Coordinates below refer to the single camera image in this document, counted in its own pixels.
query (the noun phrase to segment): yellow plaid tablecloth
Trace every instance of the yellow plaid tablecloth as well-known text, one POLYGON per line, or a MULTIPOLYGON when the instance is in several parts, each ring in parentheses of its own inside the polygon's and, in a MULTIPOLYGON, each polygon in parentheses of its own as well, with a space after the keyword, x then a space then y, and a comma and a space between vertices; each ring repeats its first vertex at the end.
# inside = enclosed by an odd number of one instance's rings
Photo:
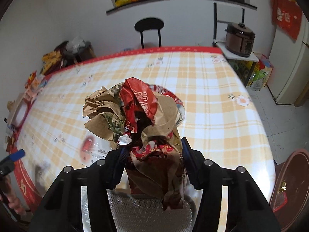
MULTIPOLYGON (((59 72, 31 108, 17 141, 23 164, 44 194, 67 165, 84 167, 79 148, 86 135, 82 117, 86 96, 130 77, 175 93, 186 109, 178 127, 193 149, 221 167, 244 166, 270 200, 275 182, 272 153, 249 94, 223 55, 205 52, 158 52, 96 61, 59 72)), ((124 175, 119 188, 127 188, 124 175)), ((199 208, 202 191, 188 186, 199 208)), ((223 189, 218 231, 225 231, 228 190, 223 189)))

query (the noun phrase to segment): refrigerator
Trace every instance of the refrigerator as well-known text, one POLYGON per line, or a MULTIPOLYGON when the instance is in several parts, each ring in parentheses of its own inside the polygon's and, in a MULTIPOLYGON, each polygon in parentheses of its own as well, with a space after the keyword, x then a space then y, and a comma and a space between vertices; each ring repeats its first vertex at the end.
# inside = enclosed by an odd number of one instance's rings
POLYGON ((309 23, 302 15, 296 41, 277 27, 269 56, 274 69, 267 82, 277 104, 294 104, 309 81, 309 23))

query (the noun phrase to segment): floor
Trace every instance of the floor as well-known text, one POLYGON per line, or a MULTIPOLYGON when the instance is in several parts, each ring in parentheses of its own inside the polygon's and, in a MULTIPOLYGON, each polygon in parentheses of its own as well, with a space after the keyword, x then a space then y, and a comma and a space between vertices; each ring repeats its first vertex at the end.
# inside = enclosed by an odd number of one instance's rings
POLYGON ((268 88, 248 89, 261 117, 274 160, 280 164, 300 148, 309 151, 309 101, 302 107, 276 105, 268 88))

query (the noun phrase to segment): wall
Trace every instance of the wall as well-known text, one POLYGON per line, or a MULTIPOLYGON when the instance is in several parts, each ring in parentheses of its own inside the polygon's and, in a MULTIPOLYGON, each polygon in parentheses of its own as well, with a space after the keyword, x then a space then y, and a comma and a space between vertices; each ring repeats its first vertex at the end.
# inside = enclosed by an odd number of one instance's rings
POLYGON ((0 159, 7 117, 7 101, 13 101, 29 74, 41 69, 42 55, 62 40, 42 0, 14 0, 0 21, 0 159))
MULTIPOLYGON (((67 39, 80 35, 90 40, 97 55, 137 48, 140 36, 134 24, 141 18, 163 19, 162 43, 210 46, 213 39, 213 1, 165 0, 127 8, 111 15, 111 0, 45 0, 67 39)), ((245 23, 256 33, 254 50, 270 53, 275 28, 271 24, 270 0, 250 0, 257 11, 246 9, 245 23)), ((156 32, 145 32, 144 40, 158 44, 156 32)))

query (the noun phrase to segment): human hand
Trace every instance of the human hand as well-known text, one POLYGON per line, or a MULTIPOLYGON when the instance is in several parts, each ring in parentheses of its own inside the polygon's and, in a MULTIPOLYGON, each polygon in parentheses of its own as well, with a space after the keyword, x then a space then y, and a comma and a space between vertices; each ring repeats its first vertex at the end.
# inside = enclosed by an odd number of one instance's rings
POLYGON ((9 208, 13 209, 19 215, 25 215, 26 211, 22 207, 20 199, 17 198, 15 191, 12 189, 10 176, 7 175, 0 181, 0 189, 9 200, 9 208))

